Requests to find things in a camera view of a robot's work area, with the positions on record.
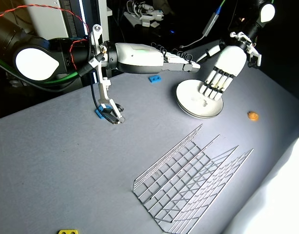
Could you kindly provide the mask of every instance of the blue block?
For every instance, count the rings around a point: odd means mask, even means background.
[[[103,109],[104,109],[104,108],[103,108],[102,106],[99,106],[99,110],[100,110],[100,111],[103,111]],[[99,117],[100,119],[104,119],[104,116],[102,116],[101,113],[100,113],[98,110],[95,110],[95,113],[98,115],[98,117]]]
[[[157,83],[157,82],[161,81],[161,77],[159,75],[155,75],[155,76],[149,77],[149,80],[151,83]]]

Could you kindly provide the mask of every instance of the light strip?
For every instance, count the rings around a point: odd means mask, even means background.
[[[94,83],[96,84],[97,83],[97,78],[96,78],[96,73],[93,72],[93,76],[94,76]]]
[[[83,20],[84,23],[86,23],[82,0],[79,0],[79,5],[80,5],[80,11],[81,11],[82,20]],[[86,28],[86,26],[84,24],[83,24],[83,28],[84,28],[84,33],[86,35],[88,35],[87,28]]]

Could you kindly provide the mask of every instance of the wire dish rack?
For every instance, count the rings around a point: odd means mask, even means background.
[[[253,149],[227,160],[238,148],[209,157],[193,142],[202,125],[134,181],[133,193],[166,233],[188,234]]]

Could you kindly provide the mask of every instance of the stack of plates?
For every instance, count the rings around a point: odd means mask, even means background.
[[[203,82],[196,79],[185,80],[177,87],[177,101],[180,108],[195,118],[212,118],[223,109],[223,100],[214,101],[199,92]]]

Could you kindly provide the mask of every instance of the table surface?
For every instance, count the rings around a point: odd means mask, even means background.
[[[214,44],[191,53],[196,59]],[[112,78],[109,95],[125,108],[124,124],[97,117],[90,87],[0,119],[0,233],[162,233],[133,195],[133,181],[200,124],[200,146],[221,134],[216,150],[255,149],[192,231],[220,233],[299,136],[299,101],[245,66],[217,117],[192,118],[177,105],[176,86],[204,80],[215,60],[195,74],[161,72],[154,84],[149,75]],[[258,122],[248,119],[251,110]]]

